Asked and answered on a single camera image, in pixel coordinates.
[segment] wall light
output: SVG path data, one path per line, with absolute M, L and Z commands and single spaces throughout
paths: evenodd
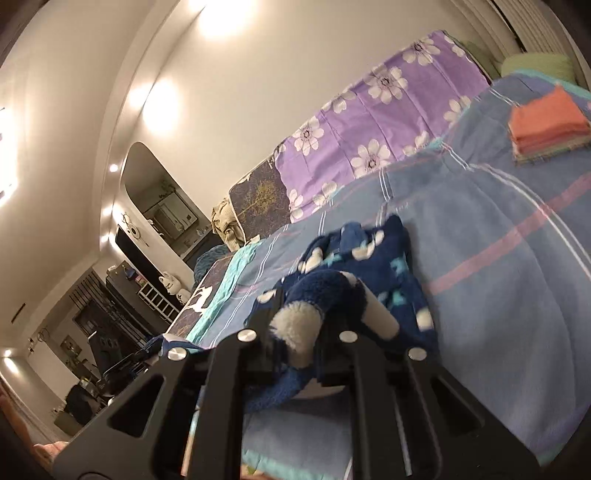
M 159 80 L 148 95 L 142 117 L 154 134 L 168 133 L 178 120 L 178 93 L 172 82 Z
M 142 108 L 144 106 L 144 103 L 146 102 L 146 99 L 148 98 L 148 95 L 150 94 L 151 88 L 151 84 L 146 84 L 132 89 L 127 97 L 129 100 L 129 104 L 133 108 Z
M 0 205 L 17 189 L 17 135 L 9 109 L 0 108 Z
M 19 373 L 18 367 L 12 358 L 5 358 L 4 363 L 13 374 Z
M 203 10 L 206 5 L 206 0 L 189 0 L 189 10 L 191 13 L 196 14 Z
M 197 25 L 204 37 L 219 40 L 241 33 L 257 10 L 257 0 L 215 0 L 199 14 Z

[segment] bed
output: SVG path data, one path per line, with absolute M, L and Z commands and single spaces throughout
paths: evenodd
M 553 83 L 521 72 L 484 85 L 451 128 L 418 142 L 414 155 L 347 183 L 315 212 L 304 199 L 301 218 L 258 246 L 199 345 L 214 347 L 242 329 L 253 299 L 294 271 L 317 235 L 351 220 L 379 225 L 396 213 L 411 235 L 443 365 L 541 463 L 555 457 L 591 403 L 590 154 L 516 167 L 506 133 L 511 107 Z M 591 117 L 591 95 L 565 88 Z M 171 333 L 185 336 L 195 325 L 225 262 L 204 278 Z M 347 477 L 348 418 L 345 395 L 250 415 L 243 461 L 280 478 Z
M 381 82 L 388 84 L 380 88 Z M 470 99 L 487 86 L 470 54 L 443 31 L 399 51 L 323 105 L 230 189 L 232 209 L 245 239 L 267 238 L 284 225 L 314 214 L 339 189 L 377 171 L 380 163 L 405 160 L 447 131 Z M 320 131 L 322 135 L 314 137 Z M 301 141 L 306 132 L 316 143 Z M 367 147 L 372 141 L 387 149 L 378 150 L 378 161 L 368 168 Z M 365 157 L 359 153 L 362 146 Z M 387 157 L 379 158 L 386 151 Z M 185 336 L 193 328 L 215 295 L 232 255 L 207 273 L 171 333 Z

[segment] fuzzy white fabric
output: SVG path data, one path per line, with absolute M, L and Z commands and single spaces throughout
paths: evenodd
M 351 272 L 339 272 L 341 275 L 344 275 L 347 280 L 349 280 L 349 284 L 354 287 L 357 285 L 357 277 L 353 275 Z
M 388 309 L 380 303 L 365 284 L 363 284 L 363 287 L 365 289 L 365 298 L 367 299 L 368 304 L 365 307 L 361 321 L 372 329 L 382 340 L 391 340 L 400 330 L 398 321 Z
M 427 307 L 420 309 L 417 312 L 417 325 L 418 329 L 424 332 L 425 330 L 431 330 L 433 328 L 433 318 L 431 312 Z
M 322 263 L 323 260 L 324 256 L 322 253 L 322 249 L 320 247 L 316 247 L 314 250 L 312 250 L 310 258 L 306 261 L 306 264 L 304 266 L 304 273 L 308 273 L 314 270 L 318 265 Z
M 270 327 L 287 345 L 292 367 L 312 364 L 314 344 L 322 327 L 317 308 L 305 301 L 294 301 L 275 314 Z

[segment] silver bolt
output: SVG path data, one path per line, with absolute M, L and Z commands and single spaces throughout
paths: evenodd
M 174 348 L 171 348 L 167 354 L 168 359 L 172 360 L 173 362 L 178 362 L 179 360 L 182 360 L 186 356 L 187 356 L 187 351 L 181 346 L 176 346 Z
M 241 342 L 252 342 L 253 340 L 256 340 L 256 332 L 250 330 L 250 328 L 240 330 L 240 332 L 238 332 L 238 340 Z
M 427 352 L 419 346 L 414 346 L 408 351 L 408 356 L 411 360 L 422 362 L 427 358 Z
M 357 334 L 351 330 L 344 330 L 339 333 L 339 339 L 343 343 L 355 343 L 357 341 Z

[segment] bedroom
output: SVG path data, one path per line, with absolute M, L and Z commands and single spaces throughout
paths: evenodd
M 25 206 L 35 206 L 33 218 L 41 212 L 43 218 L 51 215 L 51 222 L 38 221 L 51 232 L 47 252 L 55 253 L 47 258 L 30 249 L 27 254 L 32 251 L 36 257 L 27 257 L 28 262 L 17 255 L 6 260 L 5 268 L 16 271 L 20 281 L 7 294 L 4 308 L 12 317 L 26 304 L 15 326 L 3 328 L 5 346 L 20 352 L 17 356 L 24 358 L 26 339 L 36 334 L 56 301 L 89 268 L 94 265 L 98 276 L 104 277 L 107 267 L 124 260 L 114 245 L 123 213 L 141 233 L 135 244 L 142 253 L 158 270 L 171 273 L 191 289 L 191 269 L 142 217 L 130 215 L 132 207 L 121 197 L 121 174 L 134 142 L 144 143 L 209 216 L 234 184 L 335 93 L 411 42 L 445 30 L 463 42 L 490 47 L 451 2 L 340 2 L 335 8 L 332 2 L 252 1 L 241 3 L 236 11 L 216 12 L 212 7 L 209 18 L 207 10 L 197 16 L 202 7 L 198 2 L 180 2 L 173 9 L 174 4 L 129 2 L 122 8 L 104 2 L 101 8 L 85 11 L 78 6 L 73 12 L 68 2 L 50 2 L 2 66 L 3 102 L 11 103 L 19 115 L 35 101 L 44 105 L 44 117 L 37 119 L 43 128 L 34 129 L 38 127 L 34 122 L 27 125 L 30 140 L 27 148 L 20 148 L 18 188 L 2 213 L 11 215 L 18 225 L 21 212 L 28 211 L 18 202 L 34 188 L 41 189 L 36 203 L 29 198 Z M 86 23 L 86 28 L 64 33 L 72 18 Z M 106 25 L 112 38 L 103 51 L 94 43 Z M 61 70 L 52 70 L 42 62 L 43 52 L 34 50 L 43 42 L 47 42 L 45 48 L 63 53 L 54 59 Z M 87 55 L 90 46 L 96 49 L 91 50 L 96 64 L 79 71 L 74 59 Z M 26 62 L 34 68 L 26 67 Z M 17 82 L 25 72 L 29 72 L 26 88 Z M 73 82 L 78 88 L 61 84 L 73 75 L 81 79 Z M 36 83 L 43 76 L 45 84 Z M 87 106 L 90 113 L 84 118 L 92 117 L 92 124 L 75 125 L 79 105 Z M 451 106 L 447 110 L 459 113 Z M 50 118 L 55 124 L 52 130 L 46 127 Z M 55 145 L 38 155 L 47 162 L 58 157 L 67 161 L 54 162 L 55 171 L 41 168 L 35 173 L 37 183 L 27 186 L 33 175 L 21 172 L 33 168 L 34 149 L 43 148 L 35 139 L 46 135 L 55 139 Z M 421 142 L 411 143 L 416 148 Z M 21 159 L 25 152 L 30 160 Z M 82 169 L 76 158 L 85 158 L 92 168 Z M 45 182 L 53 187 L 49 192 L 43 190 L 47 187 L 42 174 L 51 179 Z M 43 209 L 48 207 L 41 207 L 42 193 L 56 198 L 59 220 Z M 103 215 L 109 207 L 112 215 Z M 27 218 L 27 225 L 32 221 Z M 18 248 L 9 245 L 6 251 L 18 252 Z M 17 260 L 31 266 L 17 267 Z M 36 264 L 42 264 L 41 271 L 34 268 Z M 37 282 L 34 297 L 25 299 L 23 292 L 32 278 Z

